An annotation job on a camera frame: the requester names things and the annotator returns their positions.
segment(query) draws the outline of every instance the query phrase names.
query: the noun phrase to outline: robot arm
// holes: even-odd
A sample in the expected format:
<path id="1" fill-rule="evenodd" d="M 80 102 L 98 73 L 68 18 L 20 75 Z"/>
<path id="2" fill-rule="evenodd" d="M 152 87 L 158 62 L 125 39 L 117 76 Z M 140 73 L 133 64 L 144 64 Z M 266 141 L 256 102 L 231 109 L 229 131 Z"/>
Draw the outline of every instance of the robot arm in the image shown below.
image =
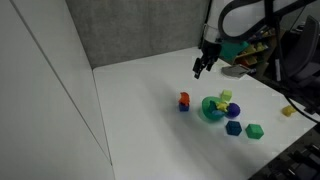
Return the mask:
<path id="1" fill-rule="evenodd" d="M 195 78 L 203 69 L 211 70 L 221 51 L 221 39 L 230 42 L 248 40 L 264 26 L 272 26 L 273 17 L 297 10 L 316 0 L 214 0 L 211 5 L 209 28 L 202 46 L 203 56 L 193 67 Z"/>

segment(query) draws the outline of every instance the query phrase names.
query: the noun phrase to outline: blue block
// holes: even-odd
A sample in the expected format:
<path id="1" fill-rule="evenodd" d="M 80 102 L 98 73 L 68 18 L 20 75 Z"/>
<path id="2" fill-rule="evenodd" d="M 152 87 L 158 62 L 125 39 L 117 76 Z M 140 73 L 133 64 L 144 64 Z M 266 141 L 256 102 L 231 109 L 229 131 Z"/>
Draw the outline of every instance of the blue block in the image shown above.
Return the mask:
<path id="1" fill-rule="evenodd" d="M 239 136 L 242 131 L 241 125 L 236 121 L 229 121 L 226 125 L 227 133 L 233 136 Z"/>
<path id="2" fill-rule="evenodd" d="M 179 110 L 180 112 L 187 112 L 189 111 L 189 106 L 185 106 L 184 104 L 179 103 Z"/>

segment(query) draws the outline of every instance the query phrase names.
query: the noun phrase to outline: table surface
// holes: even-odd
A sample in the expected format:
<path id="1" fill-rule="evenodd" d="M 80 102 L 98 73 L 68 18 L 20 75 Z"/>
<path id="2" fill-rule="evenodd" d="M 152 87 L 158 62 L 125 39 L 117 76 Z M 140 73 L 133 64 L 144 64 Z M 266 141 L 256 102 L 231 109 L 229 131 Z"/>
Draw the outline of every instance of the table surface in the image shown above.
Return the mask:
<path id="1" fill-rule="evenodd" d="M 284 97 L 250 76 L 224 77 L 221 60 L 194 79 L 200 55 L 190 48 L 94 70 L 117 180 L 247 179 L 315 125 L 283 116 Z M 199 116 L 201 101 L 224 89 L 241 107 L 238 137 L 226 134 L 227 118 L 208 124 Z M 190 95 L 189 112 L 178 110 L 180 92 Z M 247 137 L 250 123 L 262 126 L 260 140 Z"/>

